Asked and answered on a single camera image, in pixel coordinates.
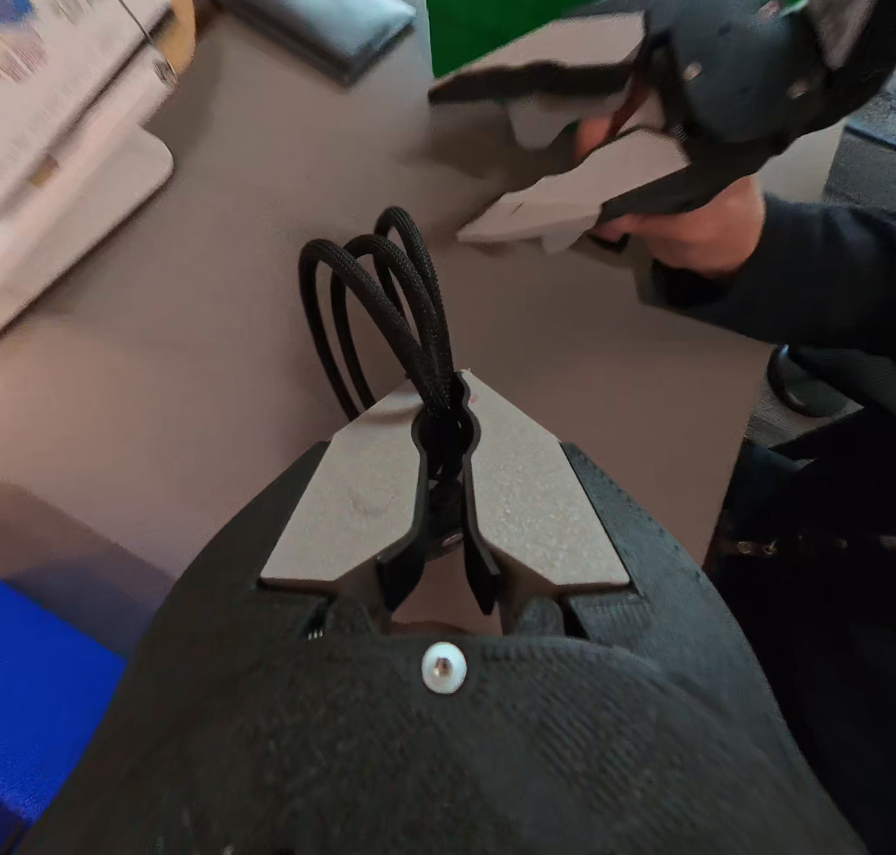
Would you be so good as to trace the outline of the person's right forearm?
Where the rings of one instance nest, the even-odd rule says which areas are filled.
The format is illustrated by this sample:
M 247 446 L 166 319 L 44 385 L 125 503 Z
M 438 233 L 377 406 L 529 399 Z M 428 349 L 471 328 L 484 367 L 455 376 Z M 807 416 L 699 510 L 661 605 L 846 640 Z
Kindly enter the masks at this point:
M 757 341 L 895 356 L 893 212 L 768 196 L 763 233 L 732 276 L 652 263 L 657 304 Z

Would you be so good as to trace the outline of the person's right hand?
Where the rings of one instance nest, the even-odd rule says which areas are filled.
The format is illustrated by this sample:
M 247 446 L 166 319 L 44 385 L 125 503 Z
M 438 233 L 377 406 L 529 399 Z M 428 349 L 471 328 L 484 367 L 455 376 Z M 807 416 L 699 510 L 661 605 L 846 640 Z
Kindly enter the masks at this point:
M 761 239 L 767 215 L 757 175 L 740 178 L 706 205 L 680 214 L 624 215 L 599 223 L 595 233 L 616 242 L 631 235 L 666 267 L 706 278 L 728 276 L 742 267 Z

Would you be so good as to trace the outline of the blue plastic bin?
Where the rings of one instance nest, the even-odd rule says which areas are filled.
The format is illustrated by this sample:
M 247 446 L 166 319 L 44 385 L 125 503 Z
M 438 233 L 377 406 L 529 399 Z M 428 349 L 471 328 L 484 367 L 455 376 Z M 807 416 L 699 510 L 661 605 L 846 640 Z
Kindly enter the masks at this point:
M 125 667 L 121 656 L 1 585 L 3 845 L 60 792 Z

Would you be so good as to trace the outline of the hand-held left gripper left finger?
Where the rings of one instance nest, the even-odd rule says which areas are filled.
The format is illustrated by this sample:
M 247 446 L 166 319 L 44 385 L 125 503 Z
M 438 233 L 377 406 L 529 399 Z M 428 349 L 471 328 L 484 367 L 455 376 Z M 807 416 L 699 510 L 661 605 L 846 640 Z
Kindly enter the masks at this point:
M 427 457 L 407 381 L 334 434 L 261 570 L 270 588 L 393 611 L 425 563 Z

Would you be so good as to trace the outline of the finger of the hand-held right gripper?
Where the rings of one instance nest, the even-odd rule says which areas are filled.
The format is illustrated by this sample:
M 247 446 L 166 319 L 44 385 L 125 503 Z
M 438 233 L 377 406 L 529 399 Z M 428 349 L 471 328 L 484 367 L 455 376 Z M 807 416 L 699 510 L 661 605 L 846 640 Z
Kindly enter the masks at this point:
M 521 147 L 545 148 L 575 122 L 622 107 L 647 33 L 644 11 L 553 21 L 437 79 L 428 100 L 499 103 Z
M 587 234 L 611 200 L 689 164 L 674 138 L 636 129 L 595 149 L 570 171 L 505 193 L 456 238 L 474 245 L 539 241 L 545 253 L 555 254 Z

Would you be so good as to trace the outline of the black mesh office chair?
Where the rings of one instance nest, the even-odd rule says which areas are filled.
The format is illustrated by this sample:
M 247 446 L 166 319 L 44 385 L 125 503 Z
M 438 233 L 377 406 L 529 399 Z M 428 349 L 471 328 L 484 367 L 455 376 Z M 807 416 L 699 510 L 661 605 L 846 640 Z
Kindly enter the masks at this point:
M 814 419 L 834 417 L 849 403 L 895 413 L 895 363 L 850 349 L 778 346 L 766 366 L 775 397 Z

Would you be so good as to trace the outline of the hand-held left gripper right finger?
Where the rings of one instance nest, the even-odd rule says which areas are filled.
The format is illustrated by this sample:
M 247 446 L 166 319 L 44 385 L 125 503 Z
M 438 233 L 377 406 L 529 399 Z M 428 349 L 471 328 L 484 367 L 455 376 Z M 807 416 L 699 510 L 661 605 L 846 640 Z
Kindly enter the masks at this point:
M 464 565 L 480 610 L 625 589 L 631 578 L 561 441 L 470 372 L 462 458 Z

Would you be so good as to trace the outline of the silver foil pouch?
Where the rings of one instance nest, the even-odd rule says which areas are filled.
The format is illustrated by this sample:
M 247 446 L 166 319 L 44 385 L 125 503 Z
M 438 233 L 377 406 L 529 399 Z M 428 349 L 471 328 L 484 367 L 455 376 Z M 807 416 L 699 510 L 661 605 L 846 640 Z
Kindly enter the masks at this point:
M 356 84 L 405 35 L 404 0 L 211 0 L 342 87 Z

